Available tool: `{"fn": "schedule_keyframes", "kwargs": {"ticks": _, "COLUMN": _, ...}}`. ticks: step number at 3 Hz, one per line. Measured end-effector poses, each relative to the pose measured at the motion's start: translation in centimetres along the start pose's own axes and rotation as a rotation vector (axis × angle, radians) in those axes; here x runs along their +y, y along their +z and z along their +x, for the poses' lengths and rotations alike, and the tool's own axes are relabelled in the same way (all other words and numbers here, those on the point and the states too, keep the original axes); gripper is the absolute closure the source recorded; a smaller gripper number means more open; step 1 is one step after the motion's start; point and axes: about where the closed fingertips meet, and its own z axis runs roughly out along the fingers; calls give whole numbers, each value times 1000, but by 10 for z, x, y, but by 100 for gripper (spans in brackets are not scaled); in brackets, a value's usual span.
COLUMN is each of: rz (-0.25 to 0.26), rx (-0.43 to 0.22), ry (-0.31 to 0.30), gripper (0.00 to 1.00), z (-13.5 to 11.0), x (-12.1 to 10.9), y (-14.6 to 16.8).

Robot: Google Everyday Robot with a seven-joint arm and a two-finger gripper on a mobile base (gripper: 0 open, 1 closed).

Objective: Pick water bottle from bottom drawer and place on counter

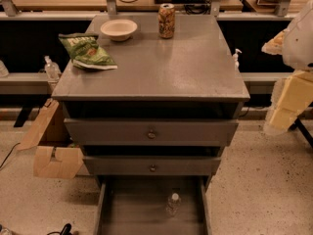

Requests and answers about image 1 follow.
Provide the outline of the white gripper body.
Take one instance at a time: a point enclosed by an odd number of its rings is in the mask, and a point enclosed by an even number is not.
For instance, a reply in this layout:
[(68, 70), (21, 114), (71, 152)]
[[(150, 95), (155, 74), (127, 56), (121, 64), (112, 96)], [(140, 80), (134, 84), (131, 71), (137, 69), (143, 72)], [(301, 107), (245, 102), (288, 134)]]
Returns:
[(309, 0), (286, 28), (283, 61), (294, 70), (313, 70), (313, 0)]

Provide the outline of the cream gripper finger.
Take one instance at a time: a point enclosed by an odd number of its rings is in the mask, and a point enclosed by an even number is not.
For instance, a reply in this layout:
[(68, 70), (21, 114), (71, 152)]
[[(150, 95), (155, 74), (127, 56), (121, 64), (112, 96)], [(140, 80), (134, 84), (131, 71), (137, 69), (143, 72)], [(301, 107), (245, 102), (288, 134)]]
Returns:
[(268, 135), (288, 131), (297, 117), (313, 102), (313, 72), (296, 70), (278, 80), (272, 92), (271, 106), (263, 130)]
[(280, 31), (276, 36), (262, 46), (261, 51), (269, 55), (282, 55), (285, 33), (285, 30)]

